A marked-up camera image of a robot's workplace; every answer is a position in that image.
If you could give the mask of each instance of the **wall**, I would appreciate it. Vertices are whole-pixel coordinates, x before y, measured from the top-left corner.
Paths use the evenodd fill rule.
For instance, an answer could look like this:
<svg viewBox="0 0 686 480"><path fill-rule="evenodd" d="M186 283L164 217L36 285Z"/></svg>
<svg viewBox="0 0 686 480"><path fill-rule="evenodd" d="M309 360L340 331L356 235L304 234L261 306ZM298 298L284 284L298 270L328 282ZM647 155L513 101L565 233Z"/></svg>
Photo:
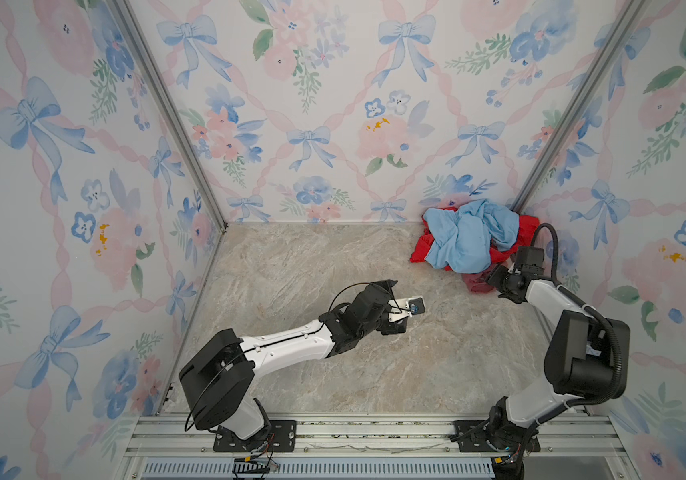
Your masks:
<svg viewBox="0 0 686 480"><path fill-rule="evenodd" d="M165 395L215 238L167 140L106 5L0 0L0 479L111 478Z"/></svg>
<svg viewBox="0 0 686 480"><path fill-rule="evenodd" d="M686 478L686 2L650 3L598 98L528 212L558 229L560 279L631 327L608 408L638 471Z"/></svg>
<svg viewBox="0 0 686 480"><path fill-rule="evenodd" d="M130 4L227 219L401 222L513 199L622 2Z"/></svg>

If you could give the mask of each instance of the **blue bow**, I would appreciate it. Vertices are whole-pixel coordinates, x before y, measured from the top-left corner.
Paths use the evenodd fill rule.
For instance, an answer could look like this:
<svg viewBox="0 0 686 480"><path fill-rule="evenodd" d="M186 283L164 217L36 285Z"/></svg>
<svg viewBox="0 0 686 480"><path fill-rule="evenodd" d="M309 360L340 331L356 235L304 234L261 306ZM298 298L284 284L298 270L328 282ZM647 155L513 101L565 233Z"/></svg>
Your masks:
<svg viewBox="0 0 686 480"><path fill-rule="evenodd" d="M44 380L47 370L50 368L50 360L52 360L55 366L71 377L66 392L66 410L70 412L73 401L82 399L82 396L79 395L79 389L76 388L76 380L74 380L76 370L79 369L79 362L72 353L56 352L55 350L58 347L72 349L78 346L94 345L111 335L110 333L100 333L102 326L102 320L100 320L88 331L66 340L66 337L79 326L81 321L81 317L73 308L65 305L59 306L50 320L50 335L44 337L39 351L33 353L23 362L15 378L15 385L22 389L37 388Z"/></svg>
<svg viewBox="0 0 686 480"><path fill-rule="evenodd" d="M311 146L313 146L314 151L316 154L319 156L321 161L325 162L327 165L332 167L332 160L335 158L335 155L330 154L321 147L319 147L318 144L325 144L327 145L330 143L330 129L327 127L319 127L314 131L311 130L306 130L306 131L301 131L301 130L291 130L287 132L287 141L290 142L292 145L297 145L299 143L303 144L303 158L296 160L292 162L290 165L290 168L298 171L298 168L300 168L300 164L302 164L305 160L308 160L311 158Z"/></svg>
<svg viewBox="0 0 686 480"><path fill-rule="evenodd" d="M252 195L252 197L249 198L228 197L225 201L228 202L230 206L242 207L242 217L236 220L239 223L242 223L245 218L248 218L250 213L255 214L255 216L266 223L269 222L269 217L271 215L264 214L257 209L258 206L263 206L263 198L260 195Z"/></svg>
<svg viewBox="0 0 686 480"><path fill-rule="evenodd" d="M173 294L169 296L167 300L167 308L165 309L169 315L175 312L175 308L180 310L180 331L184 332L186 325L188 323L185 321L185 303L183 302L183 297L196 295L196 290L194 290L194 283L191 282L190 285L185 286L185 277L183 272L178 270L175 274L175 288L173 288Z"/></svg>
<svg viewBox="0 0 686 480"><path fill-rule="evenodd" d="M156 30L158 30L158 34L162 35L162 40L167 45L176 45L183 42L183 50L185 50L185 58L189 61L189 69L180 72L175 81L176 84L183 84L186 88L189 87L189 75L199 67L199 56L196 54L196 50L199 50L199 53L204 57L204 60L209 63L209 66L213 67L213 70L218 72L221 77L231 82L231 77L229 77L229 74L225 73L225 69L230 67L231 64L210 53L210 51L200 43L203 42L211 45L218 43L218 35L215 33L215 24L210 17L207 15L199 15L193 22L182 24L176 24L175 22L168 20L167 22L156 24ZM191 44L189 38L194 41L193 43L196 45L196 49L194 49L194 45Z"/></svg>
<svg viewBox="0 0 686 480"><path fill-rule="evenodd" d="M60 149L50 135L35 125L34 122L47 129L51 134L63 140L70 146L94 154L95 150L82 142L84 139L83 128L63 128L51 124L45 117L60 115L60 105L52 94L50 87L39 77L31 77L26 84L26 97L15 108L3 108L0 111L0 138L15 150L20 150L28 141L28 130L31 130L33 138L41 146L47 157L50 158L55 172L50 180L50 197L52 203L57 205L58 197L68 200L66 191L62 188L58 170L62 165Z"/></svg>
<svg viewBox="0 0 686 480"><path fill-rule="evenodd" d="M501 134L503 133L503 128L505 126L506 124L502 121L496 121L495 123L490 124L487 127L477 127L476 125L464 125L460 129L458 129L457 137L461 140L466 140L467 138L470 138L470 140L468 141L468 146L466 147L466 151L464 151L462 155L458 155L457 157L453 157L450 160L447 160L446 165L450 165L452 167L457 163L458 160L462 159L466 155L471 155L473 151L477 149L477 143L479 143L479 150L482 152L482 157L484 157L484 159L488 163L491 163L492 160L490 159L490 156L495 155L498 152L490 145L487 145L487 139L499 139L501 137Z"/></svg>
<svg viewBox="0 0 686 480"><path fill-rule="evenodd" d="M629 214L631 205L626 200L616 198L615 195L610 193L610 186L604 180L594 182L594 186L591 187L591 195L599 199L597 204L592 206L591 210L588 210L585 214L576 211L570 212L570 221L581 217L586 220L593 220L594 217L599 215L597 229L594 231L594 250L596 250L599 240L607 244L607 225L605 223L607 212L610 212L610 220L617 224Z"/></svg>
<svg viewBox="0 0 686 480"><path fill-rule="evenodd" d="M388 219L388 215L391 214L391 217L394 219L395 222L401 223L401 222L406 222L407 219L404 216L401 216L397 212L404 211L405 207L407 206L407 201L402 198L399 200L396 200L396 202L372 202L370 204L370 210L377 212L381 212L381 218L378 220L379 222L385 222Z"/></svg>
<svg viewBox="0 0 686 480"><path fill-rule="evenodd" d="M158 175L162 174L164 180L167 182L167 208L173 206L173 193L171 191L173 188L173 179L170 178L169 172L172 171L178 177L185 177L185 174L180 170L182 162L174 164L167 160L172 154L173 151L169 149L167 139L160 137L156 155L148 159L148 171L151 172L151 175L153 175L154 178L158 178Z"/></svg>
<svg viewBox="0 0 686 480"><path fill-rule="evenodd" d="M391 63L391 68L387 68L377 74L372 79L372 83L377 82L377 86L382 87L388 74L392 70L401 67L401 64L405 61L405 38L407 39L407 50L410 51L410 58L412 59L412 67L415 69L417 76L422 78L423 82L426 82L425 69L433 67L434 62L421 55L412 41L414 40L424 45L431 43L436 26L437 21L434 15L424 15L415 23L399 23L395 20L381 22L377 26L377 36L380 38L381 44L388 45L396 42L396 48L394 49L394 61Z"/></svg>
<svg viewBox="0 0 686 480"><path fill-rule="evenodd" d="M610 33L612 26L613 24L610 23L599 29L599 33L597 33L597 37L594 39L595 47L602 48L604 46L604 43L607 41L607 35ZM642 50L642 47L645 46L649 38L650 29L647 27L640 28L631 34L628 42L626 42L624 45L626 57L628 57L629 60L634 60L636 55L640 52L640 50ZM609 90L607 91L607 100L613 99L613 92L615 91L616 87L623 87L626 85L626 81L624 80L624 72L621 68L620 61L621 57L618 57L615 65L613 65L613 71L610 73L610 84L608 86Z"/></svg>

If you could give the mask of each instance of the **black plastic bracket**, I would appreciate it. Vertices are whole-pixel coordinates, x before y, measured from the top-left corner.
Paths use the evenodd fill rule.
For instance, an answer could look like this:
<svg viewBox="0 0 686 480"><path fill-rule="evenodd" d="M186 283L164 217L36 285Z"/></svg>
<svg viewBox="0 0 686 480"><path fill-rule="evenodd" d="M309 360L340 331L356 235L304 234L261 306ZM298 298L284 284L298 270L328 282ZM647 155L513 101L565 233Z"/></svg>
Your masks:
<svg viewBox="0 0 686 480"><path fill-rule="evenodd" d="M452 424L455 427L455 435L461 435L463 432L468 432L473 427L483 422L486 422L486 420L455 420ZM514 438L511 438L511 442L516 443L516 440ZM468 437L458 440L457 446L461 449L461 453L503 453L498 450L495 450L489 444L487 444L487 433L484 430L481 430L480 432L474 433ZM532 437L532 439L530 440L530 445L527 447L527 450L529 450L530 452L540 452L540 443L538 443L538 437Z"/></svg>
<svg viewBox="0 0 686 480"><path fill-rule="evenodd" d="M295 429L298 423L295 420L271 420L269 434L271 445L268 446L269 452L292 452L295 450ZM249 441L243 441L227 428L218 427L215 431L214 452L251 452L253 448L248 447Z"/></svg>

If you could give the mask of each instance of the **vertical metal beam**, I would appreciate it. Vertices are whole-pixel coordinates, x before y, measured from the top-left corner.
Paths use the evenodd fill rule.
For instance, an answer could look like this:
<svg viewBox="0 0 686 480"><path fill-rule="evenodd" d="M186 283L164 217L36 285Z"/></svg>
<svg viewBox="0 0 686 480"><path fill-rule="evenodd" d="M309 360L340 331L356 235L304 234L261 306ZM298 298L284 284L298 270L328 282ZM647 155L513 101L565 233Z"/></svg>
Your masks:
<svg viewBox="0 0 686 480"><path fill-rule="evenodd" d="M170 127L172 137L178 145L185 165L192 174L196 188L198 188L199 193L202 194L207 210L215 219L215 223L218 225L219 230L223 232L225 229L225 221L223 219L223 214L215 202L213 189L209 186L202 165L196 158L191 140L185 134L186 129L183 125L183 121L178 116L177 110L175 110L175 103L162 80L161 70L159 70L156 61L154 61L153 55L151 54L151 50L148 48L148 43L138 26L137 18L132 11L132 7L129 6L128 0L109 0L107 3L111 13L118 22L118 27L122 31L127 44L129 44L129 47L132 49L132 54L144 71L143 73L146 77L148 90L151 91L154 100L156 100L158 104L159 110L162 111L162 115Z"/></svg>
<svg viewBox="0 0 686 480"><path fill-rule="evenodd" d="M610 33L607 35L607 41L598 51L597 56L594 57L594 61L591 62L586 74L586 79L579 86L572 100L570 100L557 127L551 134L551 139L549 139L544 147L540 159L530 171L528 178L524 181L519 195L514 199L511 210L519 214L524 210L528 200L530 200L535 189L538 188L540 180L554 162L557 153L559 153L564 146L564 142L568 139L570 131L586 110L588 103L597 91L604 75L612 68L612 62L615 61L623 50L626 42L628 42L629 36L634 31L634 27L648 3L650 3L649 0L628 0L626 5L624 5L624 9L618 14L618 18L610 29Z"/></svg>

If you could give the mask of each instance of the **beige marble surface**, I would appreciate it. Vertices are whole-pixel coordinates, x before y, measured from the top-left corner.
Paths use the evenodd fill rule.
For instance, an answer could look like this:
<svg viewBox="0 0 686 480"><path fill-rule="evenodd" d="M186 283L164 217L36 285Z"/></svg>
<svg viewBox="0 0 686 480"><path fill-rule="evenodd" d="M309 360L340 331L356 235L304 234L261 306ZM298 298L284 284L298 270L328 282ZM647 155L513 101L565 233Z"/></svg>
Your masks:
<svg viewBox="0 0 686 480"><path fill-rule="evenodd" d="M460 274L410 264L421 233L419 224L229 226L175 372L217 331L301 326L345 286L394 279L397 298L425 299L406 333L373 332L352 351L263 377L249 394L268 412L487 412L540 375L544 332L529 305L468 293ZM163 411L188 411L176 373Z"/></svg>

